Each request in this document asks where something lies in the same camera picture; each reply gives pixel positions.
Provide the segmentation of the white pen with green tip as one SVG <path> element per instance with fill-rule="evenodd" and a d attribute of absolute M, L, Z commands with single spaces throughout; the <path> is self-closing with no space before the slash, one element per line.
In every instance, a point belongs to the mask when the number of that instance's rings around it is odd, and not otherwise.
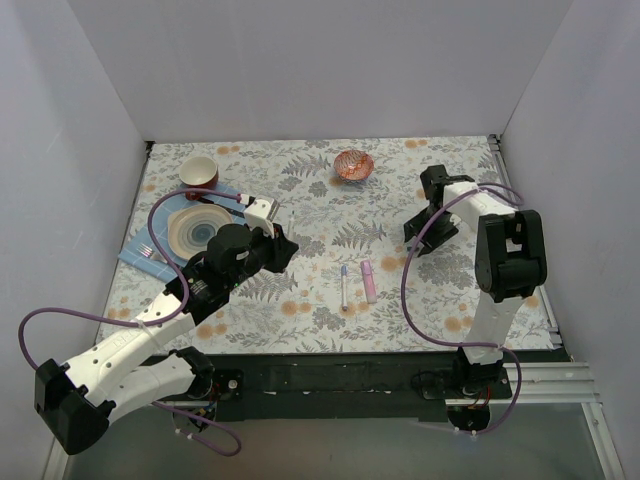
<path fill-rule="evenodd" d="M 292 210 L 289 219 L 288 219 L 288 224 L 287 224 L 287 237 L 288 238 L 292 238 L 293 234 L 294 234 L 294 227 L 295 227 L 295 211 Z"/>

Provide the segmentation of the pink highlighter pen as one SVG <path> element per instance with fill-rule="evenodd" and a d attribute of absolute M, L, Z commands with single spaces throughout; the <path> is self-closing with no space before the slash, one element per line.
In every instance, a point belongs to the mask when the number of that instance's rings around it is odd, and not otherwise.
<path fill-rule="evenodd" d="M 360 268 L 367 303 L 375 304 L 377 302 L 377 292 L 371 262 L 369 260 L 363 260 L 360 263 Z"/>

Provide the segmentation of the white pen with blue tip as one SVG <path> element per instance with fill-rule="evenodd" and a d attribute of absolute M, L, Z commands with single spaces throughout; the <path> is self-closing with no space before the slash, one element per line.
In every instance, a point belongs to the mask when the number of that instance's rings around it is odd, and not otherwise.
<path fill-rule="evenodd" d="M 341 277 L 340 275 L 340 288 L 341 288 L 341 310 L 347 311 L 349 309 L 348 303 L 348 276 Z"/>

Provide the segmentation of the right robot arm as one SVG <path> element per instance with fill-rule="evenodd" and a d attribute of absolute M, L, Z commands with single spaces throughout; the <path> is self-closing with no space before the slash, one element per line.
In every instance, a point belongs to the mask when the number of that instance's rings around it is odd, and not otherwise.
<path fill-rule="evenodd" d="M 456 344 L 451 367 L 418 374 L 414 385 L 428 398 L 475 397 L 508 381 L 506 337 L 516 313 L 547 278 L 542 219 L 522 209 L 511 188 L 451 175 L 442 165 L 420 175 L 428 205 L 404 226 L 410 258 L 434 252 L 459 231 L 460 219 L 476 234 L 474 272 L 481 290 L 474 320 Z"/>

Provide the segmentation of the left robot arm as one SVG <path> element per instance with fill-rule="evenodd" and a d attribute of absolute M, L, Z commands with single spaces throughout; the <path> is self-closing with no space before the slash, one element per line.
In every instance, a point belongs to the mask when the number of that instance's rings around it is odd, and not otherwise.
<path fill-rule="evenodd" d="M 225 306 L 231 292 L 256 273 L 284 272 L 298 249 L 281 226 L 267 235 L 260 228 L 225 225 L 137 318 L 63 364 L 41 364 L 35 410 L 64 451 L 87 450 L 116 420 L 154 401 L 208 396 L 214 367 L 196 348 L 172 350 L 152 366 L 145 360 Z"/>

